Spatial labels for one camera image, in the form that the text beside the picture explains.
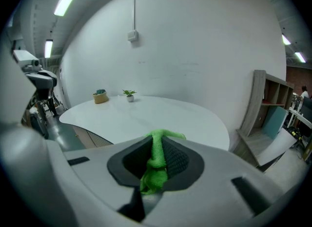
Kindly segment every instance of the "oval table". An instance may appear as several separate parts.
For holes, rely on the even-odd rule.
[[[118,144],[155,129],[183,133],[187,140],[229,149],[229,134],[213,112],[192,103],[160,97],[136,96],[132,103],[125,96],[110,97],[108,102],[81,103],[64,112],[59,120],[93,132]]]

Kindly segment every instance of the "wooden planter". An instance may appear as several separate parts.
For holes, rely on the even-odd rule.
[[[101,104],[101,103],[108,101],[108,97],[106,95],[106,92],[104,92],[102,94],[97,94],[97,95],[93,94],[93,98],[94,98],[94,103],[96,103],[96,104]]]

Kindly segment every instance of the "black slot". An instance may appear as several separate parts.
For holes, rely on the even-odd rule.
[[[87,161],[90,161],[90,159],[88,159],[87,157],[81,157],[81,158],[67,160],[67,162],[70,166],[78,165],[78,164],[81,164],[81,163],[84,163]]]
[[[239,194],[248,204],[255,216],[265,211],[271,204],[245,178],[238,177],[231,180]]]
[[[121,207],[118,212],[137,222],[141,222],[145,218],[145,212],[139,187],[134,188],[130,203]]]

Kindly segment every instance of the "white wall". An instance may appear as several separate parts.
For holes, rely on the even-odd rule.
[[[65,88],[62,85],[62,81],[63,81],[63,76],[61,77],[60,73],[59,73],[59,68],[56,70],[56,76],[58,79],[58,83],[56,85],[56,87],[54,87],[54,94],[55,97],[58,99],[58,101],[62,102],[65,108],[70,108],[70,104],[69,104],[69,100],[66,98],[65,95]]]
[[[253,70],[286,77],[281,31],[268,0],[136,0],[140,41],[129,43],[132,0],[112,0],[66,50],[63,86],[72,106],[105,88],[203,106],[231,144],[249,102]]]

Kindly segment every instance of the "table leg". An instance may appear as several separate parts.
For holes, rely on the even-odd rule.
[[[304,161],[308,160],[311,153],[312,153],[312,141],[306,146],[306,148],[302,154],[303,160]]]
[[[287,128],[289,128],[289,127],[291,126],[292,121],[293,121],[293,114],[292,114],[292,116],[291,116],[291,119],[289,120],[289,123],[288,123],[288,125],[287,125]]]
[[[297,118],[297,119],[295,119],[295,121],[294,121],[294,123],[293,123],[293,125],[294,125],[294,127],[298,127],[298,124],[299,124],[299,122],[300,122],[300,120]]]

